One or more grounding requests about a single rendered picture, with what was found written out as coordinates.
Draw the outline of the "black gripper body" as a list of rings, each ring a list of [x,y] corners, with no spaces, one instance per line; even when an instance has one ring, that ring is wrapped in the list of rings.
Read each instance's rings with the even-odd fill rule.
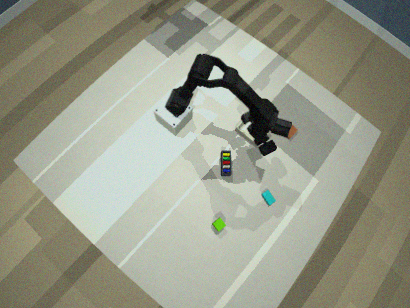
[[[242,114],[241,119],[242,119],[244,124],[251,121],[251,124],[249,125],[249,129],[252,132],[255,139],[258,139],[258,141],[261,144],[261,146],[259,146],[259,150],[261,151],[262,156],[265,156],[265,155],[275,151],[277,149],[277,146],[274,143],[274,141],[269,140],[269,141],[266,142],[266,140],[269,139],[269,137],[267,135],[268,132],[266,133],[267,129],[265,131],[262,131],[262,132],[257,131],[253,126],[254,121],[249,120],[249,116],[250,116],[250,111]]]

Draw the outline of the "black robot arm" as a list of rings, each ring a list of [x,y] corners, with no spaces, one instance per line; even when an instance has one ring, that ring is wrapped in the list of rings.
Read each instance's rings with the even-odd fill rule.
[[[223,78],[208,80],[213,67],[219,67],[223,72]],[[219,57],[207,54],[198,54],[190,68],[187,79],[183,86],[172,89],[165,104],[165,108],[175,117],[181,115],[188,107],[193,91],[196,87],[206,88],[223,87],[229,89],[246,107],[250,109],[249,120],[253,120],[254,128],[281,135],[287,138],[292,122],[278,118],[279,111],[268,99],[261,98],[247,83],[238,75],[238,71],[227,66]]]

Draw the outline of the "orange rectangular block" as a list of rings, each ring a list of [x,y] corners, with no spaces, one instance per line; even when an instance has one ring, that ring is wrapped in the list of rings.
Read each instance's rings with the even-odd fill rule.
[[[298,130],[292,125],[291,129],[289,130],[287,138],[289,139],[292,135],[294,135],[297,132],[298,132]]]

